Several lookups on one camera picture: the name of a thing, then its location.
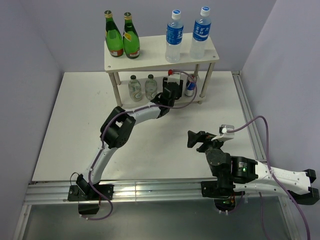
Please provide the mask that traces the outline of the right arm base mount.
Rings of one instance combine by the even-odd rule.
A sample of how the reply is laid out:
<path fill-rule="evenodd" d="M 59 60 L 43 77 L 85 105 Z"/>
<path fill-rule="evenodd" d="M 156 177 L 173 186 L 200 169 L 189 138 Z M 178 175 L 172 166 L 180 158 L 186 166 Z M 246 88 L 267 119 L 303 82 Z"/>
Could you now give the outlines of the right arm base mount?
<path fill-rule="evenodd" d="M 235 192 L 233 189 L 218 187 L 218 181 L 201 181 L 201 194 L 204 198 L 214 200 L 214 207 L 219 214 L 233 213 L 243 202 L 244 191 Z"/>

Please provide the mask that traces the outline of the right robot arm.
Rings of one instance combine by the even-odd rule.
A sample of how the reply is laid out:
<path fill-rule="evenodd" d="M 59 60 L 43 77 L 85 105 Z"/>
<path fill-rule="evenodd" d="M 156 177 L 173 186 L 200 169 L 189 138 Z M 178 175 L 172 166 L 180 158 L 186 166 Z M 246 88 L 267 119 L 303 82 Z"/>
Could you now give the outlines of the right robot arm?
<path fill-rule="evenodd" d="M 200 183 L 201 194 L 207 198 L 225 198 L 249 193 L 267 193 L 273 196 L 292 196 L 299 205 L 314 205 L 320 199 L 313 169 L 289 171 L 268 167 L 257 160 L 243 156 L 232 156 L 222 150 L 226 141 L 232 140 L 231 127 L 223 125 L 219 135 L 199 131 L 188 131 L 187 147 L 197 143 L 197 152 L 205 154 L 211 174 L 215 180 Z"/>

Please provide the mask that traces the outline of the small pocari sweat bottle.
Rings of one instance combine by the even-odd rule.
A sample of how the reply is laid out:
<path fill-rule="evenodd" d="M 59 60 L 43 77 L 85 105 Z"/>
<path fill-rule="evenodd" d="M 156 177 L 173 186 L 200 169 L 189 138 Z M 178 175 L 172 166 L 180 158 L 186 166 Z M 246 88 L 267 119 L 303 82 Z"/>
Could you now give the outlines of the small pocari sweat bottle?
<path fill-rule="evenodd" d="M 174 9 L 171 14 L 171 20 L 167 24 L 165 59 L 169 63 L 177 63 L 180 60 L 184 31 L 181 15 L 179 9 Z"/>

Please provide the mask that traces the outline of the clear chang bottle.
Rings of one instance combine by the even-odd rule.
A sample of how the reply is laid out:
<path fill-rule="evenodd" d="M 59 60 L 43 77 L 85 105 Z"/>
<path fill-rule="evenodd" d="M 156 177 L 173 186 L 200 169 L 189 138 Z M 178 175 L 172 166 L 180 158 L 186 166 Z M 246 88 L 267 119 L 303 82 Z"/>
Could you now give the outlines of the clear chang bottle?
<path fill-rule="evenodd" d="M 129 96 L 134 102 L 139 102 L 142 100 L 142 87 L 135 75 L 130 76 L 128 89 L 129 89 Z"/>
<path fill-rule="evenodd" d="M 153 74 L 149 74 L 147 80 L 144 85 L 145 88 L 145 96 L 146 98 L 151 101 L 155 98 L 158 93 L 158 85 L 157 81 L 154 79 Z"/>

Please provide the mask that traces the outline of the red bull can front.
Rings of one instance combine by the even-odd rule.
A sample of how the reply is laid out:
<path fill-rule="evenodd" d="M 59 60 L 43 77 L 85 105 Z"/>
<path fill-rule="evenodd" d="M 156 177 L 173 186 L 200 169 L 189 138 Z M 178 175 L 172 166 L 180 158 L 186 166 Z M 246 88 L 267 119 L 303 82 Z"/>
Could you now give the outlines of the red bull can front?
<path fill-rule="evenodd" d="M 192 97 L 195 94 L 195 88 L 197 83 L 197 77 L 195 75 L 191 75 L 186 80 L 186 86 L 184 90 L 184 95 L 186 97 Z"/>

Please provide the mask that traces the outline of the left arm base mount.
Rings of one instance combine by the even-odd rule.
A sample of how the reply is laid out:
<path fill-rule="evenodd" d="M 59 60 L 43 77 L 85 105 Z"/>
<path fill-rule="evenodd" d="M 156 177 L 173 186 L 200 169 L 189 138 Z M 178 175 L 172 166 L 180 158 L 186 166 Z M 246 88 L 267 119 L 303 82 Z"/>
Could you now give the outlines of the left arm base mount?
<path fill-rule="evenodd" d="M 105 195 L 109 200 L 113 197 L 114 185 L 102 184 L 96 185 L 96 189 Z M 79 203 L 78 213 L 81 215 L 96 215 L 100 209 L 102 197 L 93 189 L 89 190 L 88 194 L 85 194 L 77 185 L 71 185 L 69 188 L 67 201 L 68 202 L 90 202 L 98 201 L 98 203 Z"/>

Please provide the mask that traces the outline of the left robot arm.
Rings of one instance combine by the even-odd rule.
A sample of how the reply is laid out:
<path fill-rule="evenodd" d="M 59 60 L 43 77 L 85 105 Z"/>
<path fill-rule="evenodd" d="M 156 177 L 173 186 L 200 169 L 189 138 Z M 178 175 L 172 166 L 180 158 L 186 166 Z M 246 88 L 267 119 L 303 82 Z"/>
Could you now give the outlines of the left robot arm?
<path fill-rule="evenodd" d="M 100 128 L 101 148 L 84 173 L 78 175 L 76 185 L 70 189 L 86 200 L 98 194 L 102 174 L 113 154 L 123 147 L 130 138 L 134 126 L 166 115 L 174 108 L 175 101 L 182 96 L 183 80 L 162 80 L 162 92 L 147 104 L 132 109 L 115 107 Z"/>

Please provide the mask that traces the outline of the large pocari sweat bottle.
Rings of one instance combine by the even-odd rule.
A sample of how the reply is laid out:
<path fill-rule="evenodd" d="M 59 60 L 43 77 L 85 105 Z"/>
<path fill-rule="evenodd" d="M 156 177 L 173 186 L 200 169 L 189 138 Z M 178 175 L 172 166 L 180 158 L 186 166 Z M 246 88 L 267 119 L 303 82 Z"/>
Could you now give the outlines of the large pocari sweat bottle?
<path fill-rule="evenodd" d="M 210 11 L 211 9 L 208 6 L 203 6 L 199 17 L 194 22 L 189 54 L 191 58 L 196 60 L 202 59 L 205 55 L 206 41 L 209 37 L 212 23 Z"/>

